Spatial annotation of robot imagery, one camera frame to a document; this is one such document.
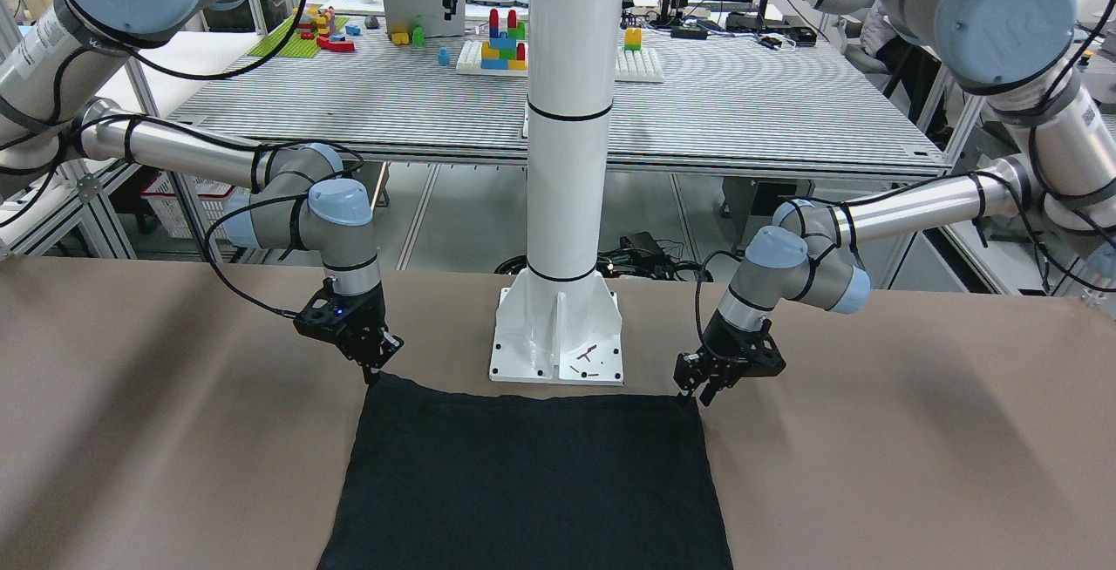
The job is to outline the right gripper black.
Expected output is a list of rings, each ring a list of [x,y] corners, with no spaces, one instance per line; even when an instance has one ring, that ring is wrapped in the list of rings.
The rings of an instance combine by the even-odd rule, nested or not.
[[[336,348],[360,367],[364,383],[374,386],[382,368],[400,352],[405,344],[387,330],[385,296],[382,287],[363,294],[340,294],[347,305],[345,331]]]

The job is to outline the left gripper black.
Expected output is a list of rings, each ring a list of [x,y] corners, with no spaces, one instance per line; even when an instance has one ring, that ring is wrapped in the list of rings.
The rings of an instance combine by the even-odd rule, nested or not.
[[[712,366],[705,352],[679,352],[673,370],[673,380],[679,387],[679,398],[693,398],[694,392],[706,383],[700,394],[700,403],[709,407],[716,394],[732,388],[740,380],[740,374],[735,371],[733,363],[735,356],[733,335],[741,330],[734,323],[729,323],[721,313],[711,316],[703,332],[703,342],[714,352],[715,360],[721,363],[725,370],[710,375]]]

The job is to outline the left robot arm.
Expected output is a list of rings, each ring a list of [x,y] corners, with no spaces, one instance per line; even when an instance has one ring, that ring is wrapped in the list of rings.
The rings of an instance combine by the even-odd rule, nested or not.
[[[1017,218],[1040,257],[1091,296],[1113,292],[1113,135],[1083,83],[1078,0],[801,0],[827,17],[881,6],[898,37],[932,54],[992,112],[1016,152],[953,173],[952,144],[933,173],[910,170],[877,195],[789,197],[738,255],[698,350],[673,374],[682,400],[712,403],[737,381],[785,370],[771,335],[777,305],[850,315],[868,302],[862,244],[984,218]]]

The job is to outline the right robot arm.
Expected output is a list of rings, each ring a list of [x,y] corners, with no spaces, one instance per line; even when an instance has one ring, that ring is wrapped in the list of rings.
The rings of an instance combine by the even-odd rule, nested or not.
[[[340,145],[223,136],[125,112],[94,94],[140,50],[167,44],[200,10],[241,0],[55,0],[3,62],[3,177],[62,161],[124,160],[250,189],[220,225],[248,248],[316,251],[323,287],[304,309],[275,309],[296,332],[335,345],[367,384],[403,341],[388,331],[374,199]]]

